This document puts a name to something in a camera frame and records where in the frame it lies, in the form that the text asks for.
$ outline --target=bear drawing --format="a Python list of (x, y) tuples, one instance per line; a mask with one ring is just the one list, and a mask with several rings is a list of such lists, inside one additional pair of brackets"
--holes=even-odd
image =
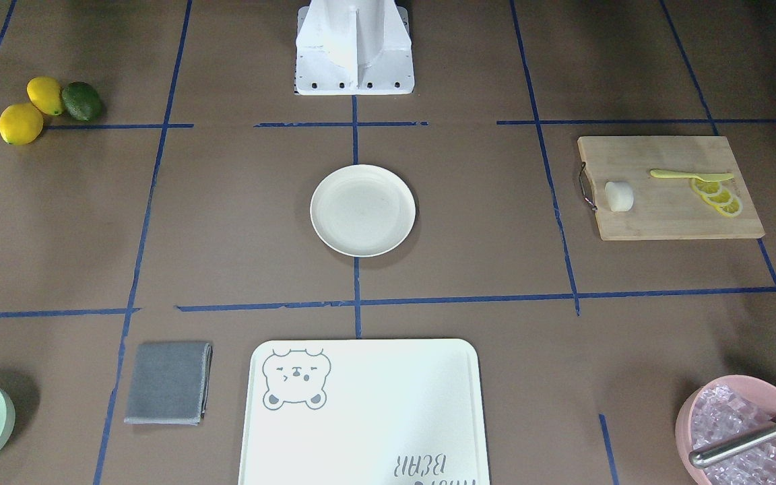
[(304, 402), (310, 409), (319, 409), (325, 406), (325, 379), (330, 371), (331, 361), (321, 350), (274, 350), (262, 364), (268, 384), (262, 402), (271, 411), (287, 402)]

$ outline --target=folded towel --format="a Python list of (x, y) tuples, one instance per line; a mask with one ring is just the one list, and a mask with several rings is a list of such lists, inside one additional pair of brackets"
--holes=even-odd
[(209, 342), (160, 342), (136, 349), (129, 424), (198, 424), (209, 393)]

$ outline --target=metal scoop handle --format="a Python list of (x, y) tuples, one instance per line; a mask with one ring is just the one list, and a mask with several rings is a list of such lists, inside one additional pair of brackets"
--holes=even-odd
[(687, 458), (694, 467), (703, 469), (774, 439), (776, 439), (776, 415), (766, 424), (755, 429), (694, 449)]

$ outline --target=lemon slice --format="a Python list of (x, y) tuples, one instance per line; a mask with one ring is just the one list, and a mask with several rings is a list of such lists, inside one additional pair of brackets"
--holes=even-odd
[(692, 188), (700, 197), (704, 195), (713, 197), (724, 190), (723, 184), (720, 182), (705, 182), (700, 181), (700, 179), (690, 179), (690, 188)]
[(735, 218), (742, 213), (744, 206), (742, 205), (742, 200), (736, 194), (732, 194), (732, 200), (727, 205), (715, 205), (714, 208), (715, 211), (720, 212), (721, 215), (727, 218)]
[(703, 196), (703, 200), (705, 200), (705, 203), (708, 203), (709, 205), (714, 205), (715, 207), (720, 205), (727, 205), (732, 201), (732, 197), (735, 197), (735, 194), (730, 193), (730, 191), (724, 189), (721, 191), (721, 193), (718, 193), (714, 196)]

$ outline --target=pink bucket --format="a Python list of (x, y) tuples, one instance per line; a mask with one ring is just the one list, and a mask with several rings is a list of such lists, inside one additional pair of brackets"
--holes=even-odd
[(678, 455), (681, 457), (681, 463), (699, 485), (711, 485), (711, 482), (705, 476), (705, 472), (693, 467), (687, 460), (687, 455), (692, 451), (693, 443), (693, 436), (690, 435), (690, 423), (693, 422), (693, 410), (696, 408), (699, 394), (720, 384), (726, 384), (742, 398), (751, 401), (768, 414), (776, 414), (776, 387), (755, 377), (748, 377), (748, 375), (726, 375), (726, 377), (715, 379), (693, 393), (681, 406), (678, 418), (675, 420), (675, 444), (678, 448)]

